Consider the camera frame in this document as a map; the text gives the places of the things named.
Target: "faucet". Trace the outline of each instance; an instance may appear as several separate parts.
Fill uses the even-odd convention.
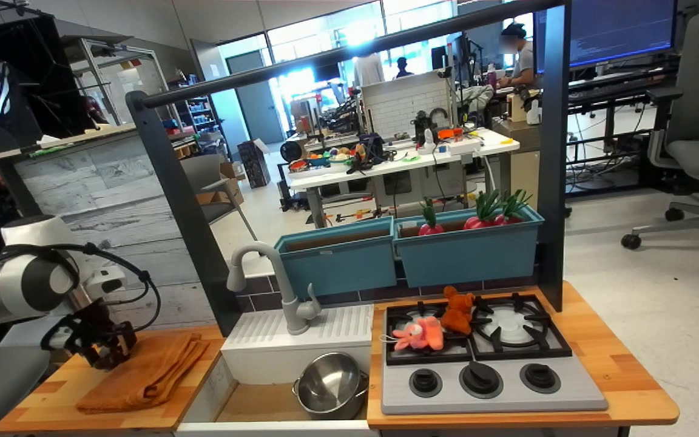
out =
[[[284,313],[288,331],[291,335],[306,332],[308,326],[314,326],[322,319],[322,303],[318,303],[318,300],[317,300],[311,286],[308,286],[311,302],[301,303],[297,300],[291,280],[288,276],[288,269],[283,264],[283,258],[279,258],[279,252],[273,246],[251,242],[251,246],[239,247],[233,252],[233,258],[231,258],[231,272],[229,272],[227,286],[231,291],[248,290],[248,280],[246,280],[246,269],[244,269],[244,258],[248,252],[261,252],[262,258],[268,258],[273,263],[274,276],[277,276],[277,285],[279,285],[279,295],[283,295],[283,313]]]

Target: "wooden cutting board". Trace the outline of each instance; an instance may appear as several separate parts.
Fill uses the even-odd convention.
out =
[[[82,358],[72,358],[57,374],[29,393],[15,411],[0,421],[0,436],[57,436],[57,432],[175,432],[189,404],[197,398],[201,383],[221,358],[224,338],[216,326],[199,329],[211,340],[201,359],[180,382],[166,406],[137,414],[85,416],[75,406],[90,393],[108,372],[93,369]]]

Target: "toy stove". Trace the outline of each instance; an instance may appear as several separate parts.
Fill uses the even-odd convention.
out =
[[[447,303],[393,307],[393,331]],[[473,300],[472,335],[444,335],[444,351],[386,346],[385,414],[472,411],[604,411],[608,402],[584,369],[538,297]]]

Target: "wooden countertop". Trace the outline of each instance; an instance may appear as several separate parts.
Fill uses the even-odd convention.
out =
[[[609,411],[593,414],[460,414],[460,416],[385,416],[382,369],[385,369],[385,312],[410,302],[377,303],[373,363],[370,363],[370,414],[375,431],[456,431],[456,428],[625,428],[625,425],[672,425],[681,417],[676,402],[623,346],[590,303],[567,283],[564,312],[553,317],[584,366],[609,402]]]
[[[137,411],[85,416],[75,411],[79,402],[93,392],[108,372],[93,369],[82,358],[72,358],[52,374],[29,398],[25,398],[7,417],[0,421],[0,436],[55,436],[55,432],[174,432],[183,422],[189,404],[199,393],[209,372],[221,358],[224,338],[216,326],[199,329],[211,346],[193,372],[180,382],[166,406]]]

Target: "person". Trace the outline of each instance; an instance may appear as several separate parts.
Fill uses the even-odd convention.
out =
[[[397,79],[414,76],[414,73],[408,73],[405,68],[408,68],[408,62],[402,56],[402,59],[398,59],[398,76],[397,76]]]
[[[511,79],[501,79],[501,88],[535,88],[535,45],[527,41],[527,31],[522,25],[512,23],[501,31],[501,41],[508,52],[515,54],[515,73]]]

